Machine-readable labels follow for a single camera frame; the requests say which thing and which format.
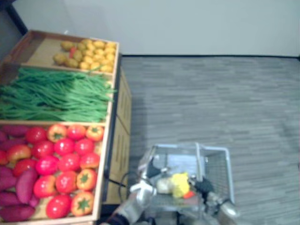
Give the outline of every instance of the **yellow potato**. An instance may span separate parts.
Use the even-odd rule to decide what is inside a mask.
[[[84,44],[86,46],[87,44],[92,44],[93,41],[90,40],[90,39],[83,39],[80,43],[82,43],[82,44]]]
[[[93,62],[91,65],[90,65],[90,69],[96,69],[100,66],[100,63],[99,62]]]
[[[77,68],[78,62],[75,59],[67,59],[65,65],[66,67]]]
[[[105,59],[105,56],[104,55],[94,55],[93,56],[93,60],[95,61],[95,62],[101,62],[102,60],[104,60]]]
[[[105,45],[106,48],[116,48],[117,44],[114,42],[107,42]]]
[[[105,48],[105,54],[115,54],[116,50],[114,48]]]
[[[103,49],[96,49],[96,50],[94,50],[94,53],[97,55],[104,55]]]
[[[53,56],[53,60],[57,65],[62,65],[67,60],[67,56],[63,53],[57,53]]]
[[[107,54],[106,55],[106,59],[108,59],[109,61],[114,61],[114,54]]]
[[[89,65],[89,63],[87,63],[87,62],[81,62],[81,63],[79,64],[79,68],[80,68],[80,69],[90,69],[90,65]]]
[[[93,44],[96,48],[104,48],[105,46],[105,43],[103,41],[94,41]]]
[[[70,51],[70,49],[74,46],[74,43],[70,41],[62,41],[60,46],[63,50]]]
[[[86,47],[87,47],[88,50],[91,50],[92,52],[96,49],[96,47],[93,44],[91,44],[91,43],[88,43],[86,45]]]
[[[84,56],[90,56],[90,57],[93,57],[94,56],[94,53],[93,53],[93,51],[91,51],[91,50],[83,50],[83,52],[82,52],[82,54],[84,55]]]
[[[83,61],[89,64],[92,64],[94,60],[90,56],[84,56]]]
[[[80,51],[86,50],[86,45],[83,43],[78,43],[77,49]]]

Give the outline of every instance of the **potato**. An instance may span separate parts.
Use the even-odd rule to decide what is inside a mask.
[[[80,68],[80,69],[90,69],[90,64],[87,63],[87,62],[81,62],[81,63],[79,64],[79,68]]]
[[[116,50],[114,48],[105,48],[104,52],[105,54],[115,54]]]
[[[107,42],[105,48],[116,48],[117,44],[114,42]]]
[[[114,54],[107,54],[106,59],[109,61],[114,61]]]
[[[67,59],[65,65],[66,67],[77,68],[78,62],[75,59]]]
[[[88,63],[88,64],[92,64],[94,62],[94,60],[90,57],[90,56],[84,56],[83,61]]]
[[[92,44],[93,41],[90,40],[90,39],[84,39],[84,40],[82,40],[80,43],[82,43],[82,44],[84,44],[84,45],[86,46],[87,44]]]
[[[80,51],[86,50],[86,45],[83,43],[78,43],[77,49]]]
[[[53,56],[53,60],[57,65],[62,65],[66,62],[67,57],[63,53],[57,53]]]
[[[96,69],[100,66],[100,63],[99,62],[93,62],[91,65],[90,65],[90,69]]]
[[[105,43],[103,41],[94,41],[93,44],[96,48],[104,48],[105,46]]]
[[[70,51],[70,49],[74,46],[74,43],[70,41],[63,41],[61,42],[60,46],[63,50]]]
[[[87,48],[88,50],[91,50],[91,51],[94,51],[94,50],[96,49],[96,47],[95,47],[93,44],[91,44],[91,43],[88,43],[88,44],[86,45],[86,48]]]
[[[96,50],[94,50],[94,53],[97,55],[104,55],[103,49],[96,49]]]
[[[73,59],[75,59],[77,62],[81,62],[82,59],[83,59],[83,54],[81,53],[81,51],[76,50],[76,51],[73,53]]]

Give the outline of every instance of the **red fruit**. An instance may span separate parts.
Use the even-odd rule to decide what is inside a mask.
[[[13,175],[15,177],[20,176],[25,170],[28,170],[30,168],[35,169],[36,166],[36,160],[31,158],[26,158],[18,161],[13,169]]]
[[[94,142],[87,138],[81,139],[75,144],[75,151],[80,156],[93,152],[94,148],[95,148]]]
[[[34,184],[33,193],[37,198],[46,198],[55,195],[55,177],[53,175],[42,176]]]
[[[6,157],[6,152],[0,150],[0,165],[6,165],[8,163],[8,158]]]
[[[35,158],[50,156],[54,153],[54,144],[51,141],[41,141],[36,143],[31,151]]]
[[[69,195],[57,195],[49,201],[46,214],[51,219],[66,217],[71,210],[72,198]]]
[[[80,169],[79,166],[80,158],[79,155],[70,153],[64,155],[62,158],[60,158],[60,161],[58,163],[58,168],[61,171],[78,171]]]
[[[85,137],[86,129],[84,126],[79,124],[74,124],[68,127],[67,136],[72,140],[78,141]]]
[[[60,174],[55,181],[55,186],[58,192],[69,194],[77,190],[76,177],[77,174],[74,171],[66,171]]]
[[[29,143],[37,143],[40,141],[47,140],[47,133],[42,127],[32,127],[26,132],[26,140]]]
[[[7,153],[6,157],[9,162],[16,162],[23,158],[30,158],[31,157],[31,150],[30,148],[25,144],[18,144],[14,147],[11,147]]]
[[[40,175],[54,174],[58,169],[59,159],[55,156],[45,156],[38,160],[36,170]]]
[[[74,151],[75,143],[70,138],[63,138],[58,140],[54,145],[54,151],[64,156],[68,153],[72,153]]]
[[[88,153],[81,157],[80,167],[86,168],[97,168],[99,166],[100,156],[94,152]]]

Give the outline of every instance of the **red tomato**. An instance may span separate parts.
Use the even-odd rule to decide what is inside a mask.
[[[47,137],[49,141],[57,142],[61,138],[65,138],[67,136],[67,128],[61,124],[54,124],[49,127],[47,131]]]
[[[41,141],[36,143],[31,151],[35,158],[50,156],[54,153],[54,144],[51,141]]]
[[[75,141],[78,141],[85,137],[86,129],[84,126],[74,124],[68,127],[67,136]]]
[[[8,163],[8,158],[6,157],[6,152],[0,150],[0,165],[6,165]]]
[[[53,175],[41,176],[33,187],[33,193],[38,198],[46,198],[55,195],[55,177]]]
[[[47,140],[47,134],[44,128],[42,127],[32,127],[26,132],[26,140],[29,143],[37,143],[40,141]]]
[[[13,169],[13,174],[15,177],[20,176],[25,170],[28,170],[30,168],[35,169],[36,166],[36,160],[31,158],[26,158],[18,161]]]
[[[81,156],[93,152],[94,148],[94,142],[87,138],[81,139],[75,144],[75,151]]]
[[[79,166],[80,158],[77,154],[66,154],[62,158],[60,158],[60,161],[58,163],[58,168],[61,171],[77,171],[80,169]]]
[[[80,167],[86,168],[97,168],[99,166],[100,156],[95,152],[88,153],[81,157]]]
[[[74,171],[66,171],[60,174],[55,181],[55,186],[58,192],[69,194],[77,190],[76,177],[77,174]]]
[[[16,162],[23,158],[31,157],[31,150],[26,144],[18,144],[11,147],[7,153],[6,157],[9,162]]]
[[[59,159],[55,156],[45,156],[38,160],[36,170],[40,175],[54,174],[58,169]]]
[[[58,140],[54,145],[54,151],[64,156],[68,153],[72,153],[74,151],[75,143],[70,138],[62,138]]]
[[[69,195],[57,195],[51,199],[46,207],[46,214],[51,219],[63,218],[71,210],[72,198]]]
[[[103,139],[104,128],[97,125],[91,125],[86,131],[86,137],[92,141],[99,142]]]

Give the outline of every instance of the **wooden crate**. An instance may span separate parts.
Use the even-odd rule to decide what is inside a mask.
[[[52,59],[53,55],[55,55],[56,53],[64,52],[60,47],[60,43],[62,41],[72,41],[75,43],[79,43],[83,39],[85,38],[30,30],[17,43],[17,45],[12,49],[9,55],[4,58],[4,61],[11,62],[14,64],[20,64],[25,67],[32,66],[38,68],[64,69],[64,70],[87,72],[87,70],[58,66],[54,63]],[[95,39],[95,38],[92,39],[108,42],[107,40],[102,40],[102,39]],[[112,74],[116,73],[117,65],[118,65],[118,56],[119,56],[119,43],[117,42],[115,43],[117,47],[116,47],[115,61],[113,66],[114,69]]]
[[[121,78],[120,78],[120,87],[118,95],[118,104],[117,115],[126,129],[127,133],[130,134],[130,125],[131,125],[131,93],[130,88],[127,83],[125,73],[121,69]]]

